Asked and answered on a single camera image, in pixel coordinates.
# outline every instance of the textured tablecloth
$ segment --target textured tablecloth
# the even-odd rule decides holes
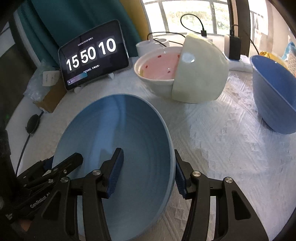
[[[165,120],[174,148],[209,178],[232,177],[258,214],[272,240],[296,206],[296,134],[273,132],[258,115],[252,92],[252,74],[229,72],[216,101],[185,104],[153,95],[133,70],[115,74],[67,93],[52,114],[44,114],[24,153],[22,171],[54,155],[71,120],[104,96],[129,93],[149,101]],[[190,201],[176,185],[158,222],[136,241],[180,241]],[[213,239],[215,198],[211,198],[208,240]]]

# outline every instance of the blue bowl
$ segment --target blue bowl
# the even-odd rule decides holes
[[[103,206],[112,241],[131,240],[157,221],[171,195],[175,155],[167,126],[157,110],[139,97],[120,94],[82,110],[65,130],[54,155],[57,165],[74,152],[83,164],[71,179],[99,169],[117,147],[124,163],[115,192]],[[78,229],[83,235],[82,199]]]
[[[277,62],[252,56],[253,92],[259,114],[276,132],[296,132],[296,78]]]

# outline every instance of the label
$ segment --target label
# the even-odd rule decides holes
[[[30,207],[31,208],[36,207],[39,203],[42,203],[48,196],[49,196],[49,193],[47,193],[46,196],[43,196],[42,198],[37,200],[35,203],[31,204]]]
[[[60,71],[59,70],[54,70],[54,71],[44,71],[43,72],[43,82],[42,86],[53,86],[55,85],[60,76]]]

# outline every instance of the black cord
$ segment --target black cord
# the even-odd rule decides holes
[[[23,154],[24,154],[24,152],[25,152],[25,148],[26,148],[26,146],[27,146],[27,144],[28,144],[28,141],[29,141],[30,137],[31,137],[31,134],[28,135],[28,138],[27,138],[27,140],[26,140],[26,142],[25,142],[25,145],[24,145],[24,147],[23,147],[23,149],[22,149],[22,153],[20,154],[20,159],[19,159],[19,162],[18,162],[18,164],[17,164],[17,170],[15,171],[15,174],[16,174],[16,175],[17,175],[18,169],[19,169],[19,167],[20,167],[20,161],[22,160],[22,156],[23,156]]]
[[[202,30],[203,30],[203,31],[205,30],[205,29],[204,29],[204,26],[203,26],[203,24],[202,24],[202,22],[201,22],[201,20],[200,20],[200,18],[199,18],[198,16],[194,15],[194,14],[191,14],[191,13],[183,14],[183,15],[181,16],[181,18],[180,18],[181,25],[182,25],[184,28],[186,28],[186,29],[188,29],[188,30],[190,30],[190,31],[192,31],[192,32],[195,32],[195,31],[193,31],[192,29],[185,27],[184,24],[182,23],[182,18],[183,18],[184,16],[186,16],[186,15],[192,15],[192,16],[197,17],[197,19],[200,21],[200,23],[201,23],[201,25],[202,25]]]
[[[157,33],[179,34],[179,35],[183,36],[184,38],[186,38],[183,34],[180,34],[180,33],[174,33],[174,32],[152,32],[152,33],[148,33],[147,40],[149,39],[149,35],[150,34],[157,34]]]
[[[180,43],[177,43],[177,42],[174,42],[174,41],[170,41],[170,40],[169,40],[169,42],[172,42],[172,43],[175,43],[175,44],[180,44]],[[183,44],[181,44],[181,45],[183,45]]]
[[[43,115],[43,113],[44,113],[44,111],[42,111],[42,112],[40,113],[40,115],[39,115],[39,120],[40,120],[41,116]],[[31,135],[32,135],[33,133],[29,133],[29,135],[28,135],[28,137],[27,137],[27,140],[26,140],[26,142],[25,142],[25,144],[24,144],[24,147],[23,147],[23,149],[22,149],[22,153],[20,154],[19,162],[18,162],[18,164],[17,164],[17,170],[15,171],[15,174],[16,174],[16,175],[17,175],[18,169],[19,169],[19,167],[20,167],[20,162],[21,162],[21,160],[22,160],[22,156],[24,155],[24,152],[25,152],[26,146],[27,146],[27,144],[28,144],[28,142],[29,142],[29,139],[30,139],[30,137],[31,137]]]
[[[230,30],[234,31],[234,26],[238,26],[238,25],[237,25],[237,24],[233,24],[233,25],[231,25]],[[252,40],[251,40],[251,43],[253,44],[254,48],[256,49],[257,54],[260,55],[258,49],[256,48],[256,46],[255,46],[255,44],[253,43]]]
[[[1,36],[4,32],[6,32],[8,29],[9,29],[9,27],[7,27],[6,29],[3,29],[2,32],[0,33],[0,36]]]
[[[160,42],[160,41],[158,41],[156,39],[153,39],[153,40],[156,41],[157,43],[160,43],[161,45],[165,46],[162,42]]]
[[[238,25],[237,24],[233,24],[233,25],[231,25],[230,29],[231,30],[234,30],[234,26],[238,26]]]

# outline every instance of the cardboard box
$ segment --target cardboard box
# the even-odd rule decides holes
[[[34,102],[35,105],[45,109],[49,113],[53,113],[54,109],[60,102],[60,100],[66,94],[66,88],[62,76],[60,76],[58,82],[52,86],[51,90],[47,93],[41,102]]]

